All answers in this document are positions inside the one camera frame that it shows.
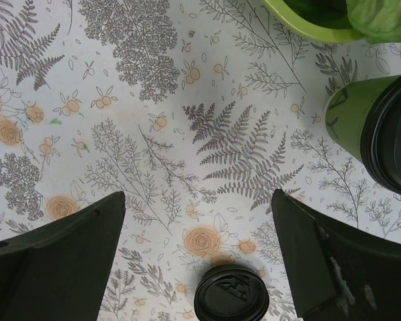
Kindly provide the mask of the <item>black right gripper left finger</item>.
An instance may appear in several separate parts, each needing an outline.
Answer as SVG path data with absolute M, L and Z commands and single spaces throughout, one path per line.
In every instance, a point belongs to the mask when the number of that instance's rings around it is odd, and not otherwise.
M 0 320 L 96 320 L 125 212 L 114 192 L 0 241 Z

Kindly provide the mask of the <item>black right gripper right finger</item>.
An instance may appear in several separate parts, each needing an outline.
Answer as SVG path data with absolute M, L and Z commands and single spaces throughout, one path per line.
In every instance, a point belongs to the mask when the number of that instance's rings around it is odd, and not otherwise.
M 401 320 L 401 244 L 324 215 L 281 189 L 271 206 L 298 317 Z

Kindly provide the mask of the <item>green paper coffee cup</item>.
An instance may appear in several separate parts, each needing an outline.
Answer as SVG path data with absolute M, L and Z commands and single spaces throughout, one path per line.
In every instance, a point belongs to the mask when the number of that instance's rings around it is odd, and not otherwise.
M 399 76 L 363 80 L 331 95 L 325 104 L 325 127 L 331 139 L 361 161 L 361 136 L 366 118 L 380 94 Z

